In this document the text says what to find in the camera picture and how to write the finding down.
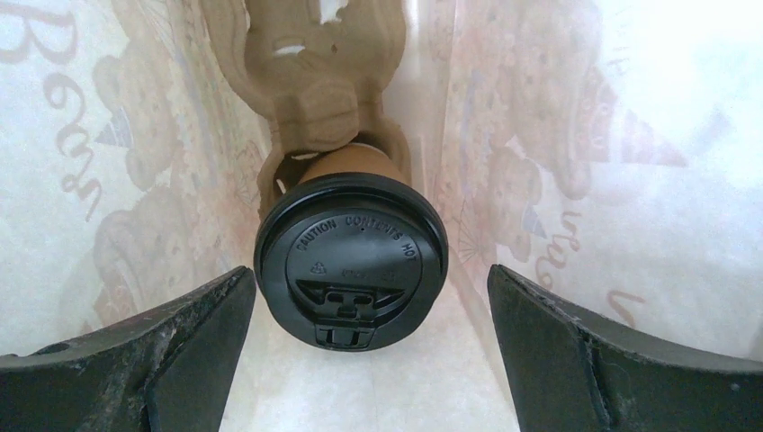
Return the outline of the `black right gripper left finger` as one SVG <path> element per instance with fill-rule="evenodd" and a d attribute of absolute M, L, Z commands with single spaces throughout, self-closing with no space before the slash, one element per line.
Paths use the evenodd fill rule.
<path fill-rule="evenodd" d="M 240 266 L 108 327 L 3 355 L 2 430 L 218 430 L 255 298 Z"/>

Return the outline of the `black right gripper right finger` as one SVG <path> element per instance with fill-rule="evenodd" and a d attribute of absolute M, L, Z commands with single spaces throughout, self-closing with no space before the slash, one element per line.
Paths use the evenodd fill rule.
<path fill-rule="evenodd" d="M 760 362 L 629 328 L 502 265 L 487 289 L 521 430 L 761 430 Z"/>

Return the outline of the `cream paper takeout bag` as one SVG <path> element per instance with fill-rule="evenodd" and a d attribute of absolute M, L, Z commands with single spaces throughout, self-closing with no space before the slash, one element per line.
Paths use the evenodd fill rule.
<path fill-rule="evenodd" d="M 762 4 L 400 1 L 383 110 L 448 238 L 419 328 L 301 342 L 254 265 L 267 121 L 204 1 L 1 4 L 1 358 L 244 266 L 216 431 L 523 431 L 487 281 L 504 266 L 669 342 L 762 365 Z"/>

